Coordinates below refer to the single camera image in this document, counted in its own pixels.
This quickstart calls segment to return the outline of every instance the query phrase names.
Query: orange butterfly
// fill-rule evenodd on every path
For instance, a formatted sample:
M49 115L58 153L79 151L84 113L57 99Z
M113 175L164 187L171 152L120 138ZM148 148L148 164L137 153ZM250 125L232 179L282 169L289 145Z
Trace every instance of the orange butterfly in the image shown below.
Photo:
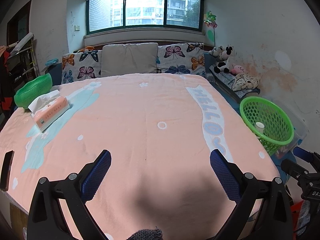
M73 59L75 57L75 54L69 54L68 57L62 56L62 69L64 69L69 63L70 65L75 65L75 60Z
M191 62L192 62L192 70L196 70L196 68L199 65L204 66L204 56L200 56L198 57L198 59L196 57L192 57Z

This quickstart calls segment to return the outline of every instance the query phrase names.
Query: pink blanket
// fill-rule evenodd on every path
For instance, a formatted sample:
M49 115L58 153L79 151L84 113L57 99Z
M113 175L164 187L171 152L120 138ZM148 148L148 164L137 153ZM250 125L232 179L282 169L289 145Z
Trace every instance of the pink blanket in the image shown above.
M129 74L53 89L70 109L43 133L22 108L0 133L0 160L15 151L8 193L27 212L39 178L64 179L107 149L111 167L86 205L110 240L156 227L167 240L207 239L235 206L210 166L213 149L257 179L279 176L241 117L200 76Z

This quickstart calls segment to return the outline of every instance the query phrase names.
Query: pink plush toy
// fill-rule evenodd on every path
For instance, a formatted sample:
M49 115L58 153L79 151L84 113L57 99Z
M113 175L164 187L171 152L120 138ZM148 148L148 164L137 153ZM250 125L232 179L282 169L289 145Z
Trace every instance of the pink plush toy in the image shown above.
M232 66L233 68L230 70L230 73L233 75L238 75L245 72L244 67L240 65L232 64Z

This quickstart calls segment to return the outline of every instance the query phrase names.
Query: smartphone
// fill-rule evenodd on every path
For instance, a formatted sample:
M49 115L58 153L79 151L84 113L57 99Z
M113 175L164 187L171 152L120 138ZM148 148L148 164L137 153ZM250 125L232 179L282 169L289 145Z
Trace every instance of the smartphone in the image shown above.
M10 176L13 154L14 154L14 151L10 151L4 155L1 176L0 176L0 189L2 191L8 191L8 188L9 188L9 176Z

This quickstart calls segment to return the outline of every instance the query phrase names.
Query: tissue box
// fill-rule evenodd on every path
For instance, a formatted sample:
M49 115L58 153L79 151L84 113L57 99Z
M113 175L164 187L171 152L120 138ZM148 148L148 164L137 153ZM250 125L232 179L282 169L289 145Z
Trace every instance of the tissue box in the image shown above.
M40 110L36 111L33 115L33 119L40 128L40 131L43 132L69 108L68 100L65 97L60 96Z

